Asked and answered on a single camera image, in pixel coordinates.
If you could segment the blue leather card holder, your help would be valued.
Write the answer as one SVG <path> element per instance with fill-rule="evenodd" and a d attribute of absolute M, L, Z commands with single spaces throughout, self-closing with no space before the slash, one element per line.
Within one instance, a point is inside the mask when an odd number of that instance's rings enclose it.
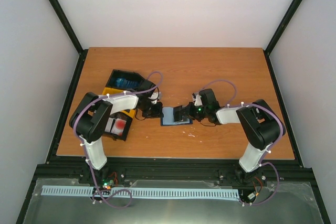
<path fill-rule="evenodd" d="M 161 126 L 178 126 L 178 125 L 189 125 L 193 124 L 191 119 L 186 118 L 183 121 L 174 121 L 173 107 L 163 107 L 162 109 L 163 117 L 161 118 Z"/>

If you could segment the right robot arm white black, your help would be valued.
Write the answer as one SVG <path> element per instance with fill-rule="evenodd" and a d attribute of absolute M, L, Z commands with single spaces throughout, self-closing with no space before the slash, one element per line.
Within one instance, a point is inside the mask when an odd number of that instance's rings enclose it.
<path fill-rule="evenodd" d="M 247 137 L 248 144 L 235 168 L 235 176 L 243 181 L 247 174 L 262 167 L 262 161 L 272 146 L 286 133 L 284 124 L 275 115 L 265 100 L 253 103 L 221 106 L 212 89 L 204 89 L 193 94 L 188 105 L 173 108 L 173 121 L 184 119 L 201 122 L 208 119 L 211 124 L 240 124 Z"/>

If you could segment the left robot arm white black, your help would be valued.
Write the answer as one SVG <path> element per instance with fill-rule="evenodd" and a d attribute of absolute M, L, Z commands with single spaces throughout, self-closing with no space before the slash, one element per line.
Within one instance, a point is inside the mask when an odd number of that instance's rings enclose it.
<path fill-rule="evenodd" d="M 144 84 L 149 88 L 144 90 L 140 87 L 139 91 L 123 90 L 106 95 L 88 92 L 70 118 L 69 125 L 80 140 L 80 145 L 85 151 L 86 162 L 92 168 L 90 176 L 97 183 L 104 183 L 109 177 L 109 170 L 104 167 L 107 157 L 102 144 L 108 119 L 110 115 L 124 110 L 145 110 L 148 107 L 142 104 L 146 102 L 152 105 L 152 94 L 159 86 L 149 80 L 145 80 Z"/>

